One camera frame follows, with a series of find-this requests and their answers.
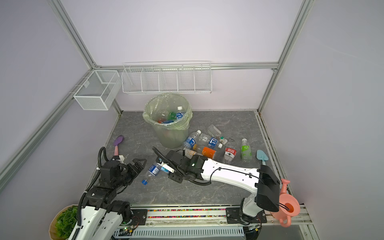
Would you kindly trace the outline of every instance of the wire basket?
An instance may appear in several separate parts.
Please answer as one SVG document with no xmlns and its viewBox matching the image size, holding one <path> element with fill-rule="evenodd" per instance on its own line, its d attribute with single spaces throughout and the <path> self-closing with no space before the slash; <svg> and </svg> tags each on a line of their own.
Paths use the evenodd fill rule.
<svg viewBox="0 0 384 240">
<path fill-rule="evenodd" d="M 120 88 L 116 70 L 94 70 L 73 97 L 84 110 L 108 110 Z"/>
<path fill-rule="evenodd" d="M 210 63 L 123 65 L 122 90 L 127 94 L 212 92 Z"/>
</svg>

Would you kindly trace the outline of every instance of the purple shovel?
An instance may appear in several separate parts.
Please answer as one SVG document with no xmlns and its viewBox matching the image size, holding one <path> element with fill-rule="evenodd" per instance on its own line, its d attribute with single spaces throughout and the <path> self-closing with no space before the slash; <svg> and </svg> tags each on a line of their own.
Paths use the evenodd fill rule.
<svg viewBox="0 0 384 240">
<path fill-rule="evenodd" d="M 123 139 L 124 139 L 124 137 L 122 135 L 120 135 L 113 142 L 113 145 L 115 146 L 115 154 L 114 154 L 114 156 L 118 156 L 119 155 L 118 145 L 123 141 Z"/>
</svg>

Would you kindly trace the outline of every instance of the plant pot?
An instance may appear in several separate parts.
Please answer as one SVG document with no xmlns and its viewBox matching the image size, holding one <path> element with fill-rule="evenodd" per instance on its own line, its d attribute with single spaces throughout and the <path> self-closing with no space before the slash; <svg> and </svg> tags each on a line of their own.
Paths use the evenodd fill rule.
<svg viewBox="0 0 384 240">
<path fill-rule="evenodd" d="M 62 237 L 59 237 L 56 233 L 57 233 L 57 229 L 56 229 L 56 223 L 57 223 L 57 218 L 60 216 L 60 214 L 62 214 L 63 212 L 67 211 L 68 208 L 72 207 L 72 206 L 77 206 L 77 204 L 72 204 L 68 207 L 65 207 L 63 210 L 61 210 L 58 214 L 56 214 L 55 218 L 52 220 L 51 222 L 51 225 L 49 226 L 49 237 L 52 239 L 52 240 L 65 240 L 65 238 L 62 238 Z"/>
</svg>

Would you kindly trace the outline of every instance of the trash can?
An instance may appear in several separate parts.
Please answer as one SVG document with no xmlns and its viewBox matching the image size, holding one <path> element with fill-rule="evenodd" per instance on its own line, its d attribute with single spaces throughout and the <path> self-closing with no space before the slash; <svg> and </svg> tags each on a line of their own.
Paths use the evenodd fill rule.
<svg viewBox="0 0 384 240">
<path fill-rule="evenodd" d="M 162 110 L 177 112 L 177 107 L 182 106 L 184 116 L 174 122 L 158 123 L 159 113 Z M 144 120 L 152 125 L 157 138 L 164 147 L 177 148 L 188 137 L 189 121 L 192 118 L 192 109 L 185 97 L 175 93 L 164 93 L 152 98 L 145 106 Z"/>
</svg>

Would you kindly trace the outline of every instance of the orange bottle label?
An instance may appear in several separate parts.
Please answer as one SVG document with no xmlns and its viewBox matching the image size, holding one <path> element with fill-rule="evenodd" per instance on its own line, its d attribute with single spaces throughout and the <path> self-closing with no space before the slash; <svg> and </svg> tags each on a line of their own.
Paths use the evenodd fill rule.
<svg viewBox="0 0 384 240">
<path fill-rule="evenodd" d="M 216 152 L 215 150 L 210 149 L 210 148 L 208 148 L 208 147 L 205 147 L 205 148 L 203 148 L 203 151 L 202 151 L 201 154 L 202 154 L 203 156 L 206 156 L 206 157 L 209 157 L 209 158 L 213 158 L 215 152 Z"/>
</svg>

